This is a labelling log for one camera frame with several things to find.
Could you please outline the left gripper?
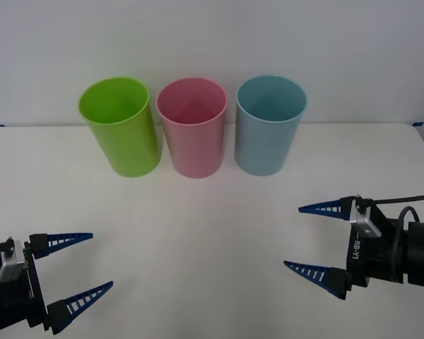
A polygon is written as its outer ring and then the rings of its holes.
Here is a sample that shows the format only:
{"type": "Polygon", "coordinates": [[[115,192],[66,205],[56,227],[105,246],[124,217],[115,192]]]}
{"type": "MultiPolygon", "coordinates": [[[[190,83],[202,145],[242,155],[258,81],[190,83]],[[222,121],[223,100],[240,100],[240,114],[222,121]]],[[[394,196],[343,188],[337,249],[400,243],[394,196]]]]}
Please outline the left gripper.
{"type": "Polygon", "coordinates": [[[46,312],[34,258],[49,256],[92,238],[90,232],[30,235],[30,247],[25,246],[23,250],[25,263],[20,277],[11,282],[0,282],[0,330],[23,320],[32,328],[46,318],[46,330],[51,328],[57,335],[112,288],[113,282],[109,281],[49,304],[46,312]]]}

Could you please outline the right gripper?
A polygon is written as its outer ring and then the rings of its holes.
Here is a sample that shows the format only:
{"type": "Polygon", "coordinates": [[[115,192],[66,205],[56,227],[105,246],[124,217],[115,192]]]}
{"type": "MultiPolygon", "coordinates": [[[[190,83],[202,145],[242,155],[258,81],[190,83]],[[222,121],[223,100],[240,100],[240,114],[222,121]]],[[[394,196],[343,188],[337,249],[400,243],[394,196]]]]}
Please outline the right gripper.
{"type": "Polygon", "coordinates": [[[386,218],[376,206],[360,208],[347,196],[298,208],[300,213],[349,221],[351,237],[344,269],[292,261],[284,265],[338,299],[345,300],[348,285],[368,286],[371,278],[404,282],[404,219],[386,218]]]}

